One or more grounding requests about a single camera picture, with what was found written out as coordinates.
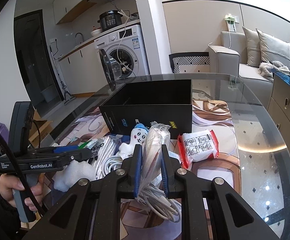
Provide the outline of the person's left hand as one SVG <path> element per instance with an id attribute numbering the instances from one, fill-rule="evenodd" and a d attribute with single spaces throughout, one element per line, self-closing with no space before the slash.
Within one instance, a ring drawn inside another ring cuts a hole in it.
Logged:
<path id="1" fill-rule="evenodd" d="M 41 173 L 38 177 L 37 184 L 31 187 L 31 191 L 40 206 L 42 205 L 43 186 L 44 173 Z M 8 174 L 3 174 L 0 176 L 0 194 L 2 198 L 6 200 L 12 207 L 16 207 L 13 195 L 13 192 L 16 190 L 24 191 L 24 186 L 18 177 Z"/>

